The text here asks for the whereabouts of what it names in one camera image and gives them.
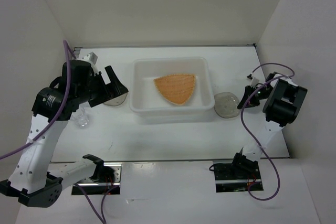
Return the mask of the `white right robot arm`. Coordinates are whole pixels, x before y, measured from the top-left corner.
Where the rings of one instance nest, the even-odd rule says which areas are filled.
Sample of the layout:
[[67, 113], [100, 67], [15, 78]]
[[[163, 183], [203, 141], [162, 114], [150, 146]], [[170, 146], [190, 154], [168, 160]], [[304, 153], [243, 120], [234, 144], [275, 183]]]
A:
[[227, 119], [243, 116], [247, 108], [265, 100], [260, 134], [235, 154], [230, 165], [235, 178], [254, 172], [273, 135], [296, 119], [307, 94], [290, 76], [275, 72], [264, 83], [252, 80], [245, 87], [243, 98], [238, 99], [229, 92], [213, 94], [206, 63], [192, 72], [176, 64], [172, 64], [172, 69], [173, 73], [168, 73], [162, 63], [155, 67], [155, 74], [150, 74], [149, 63], [141, 62], [133, 70], [131, 89], [127, 89], [113, 69], [106, 67], [116, 105], [128, 98], [130, 109], [145, 120], [145, 124], [135, 125], [128, 123], [125, 116], [115, 118], [109, 125], [111, 138], [130, 149], [136, 143], [162, 143], [164, 149], [155, 152], [154, 159], [180, 157], [180, 149], [184, 149], [182, 156], [187, 159], [191, 147], [214, 145], [215, 140], [228, 140], [237, 132], [234, 125], [214, 127], [209, 119], [212, 112]]

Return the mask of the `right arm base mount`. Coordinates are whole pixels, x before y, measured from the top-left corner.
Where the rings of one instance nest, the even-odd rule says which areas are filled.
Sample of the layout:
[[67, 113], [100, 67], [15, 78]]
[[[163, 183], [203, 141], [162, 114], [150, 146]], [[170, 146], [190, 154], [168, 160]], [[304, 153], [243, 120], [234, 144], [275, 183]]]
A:
[[251, 191], [264, 189], [258, 166], [249, 174], [243, 170], [233, 170], [229, 161], [213, 162], [208, 169], [214, 173], [217, 193], [245, 192], [250, 185], [252, 185]]

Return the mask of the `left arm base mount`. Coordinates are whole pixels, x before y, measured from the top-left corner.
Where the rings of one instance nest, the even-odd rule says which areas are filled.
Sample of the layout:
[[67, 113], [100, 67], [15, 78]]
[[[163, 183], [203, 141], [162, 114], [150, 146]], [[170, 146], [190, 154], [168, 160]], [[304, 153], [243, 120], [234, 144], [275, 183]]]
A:
[[98, 179], [84, 178], [77, 182], [87, 195], [104, 195], [106, 192], [109, 195], [120, 194], [122, 163], [106, 162], [104, 166], [108, 172]]

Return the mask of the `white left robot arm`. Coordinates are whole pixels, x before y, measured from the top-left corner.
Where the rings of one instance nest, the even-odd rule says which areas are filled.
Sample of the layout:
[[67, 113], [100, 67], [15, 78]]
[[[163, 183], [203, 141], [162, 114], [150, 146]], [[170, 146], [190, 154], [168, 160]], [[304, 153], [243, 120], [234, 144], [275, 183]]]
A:
[[70, 60], [61, 76], [38, 92], [27, 147], [9, 179], [1, 181], [1, 194], [16, 197], [27, 207], [48, 208], [65, 188], [85, 178], [113, 183], [114, 169], [92, 154], [59, 170], [48, 169], [63, 130], [81, 104], [94, 107], [127, 94], [112, 67], [106, 66], [105, 71], [110, 83], [104, 82], [93, 63]]

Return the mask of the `woven bamboo fan tray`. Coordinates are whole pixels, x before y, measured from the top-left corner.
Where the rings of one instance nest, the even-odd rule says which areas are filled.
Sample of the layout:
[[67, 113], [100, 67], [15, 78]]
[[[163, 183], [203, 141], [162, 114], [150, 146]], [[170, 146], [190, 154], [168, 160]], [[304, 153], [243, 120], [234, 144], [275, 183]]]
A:
[[184, 105], [193, 95], [196, 75], [178, 73], [162, 76], [153, 80], [160, 95], [175, 105]]

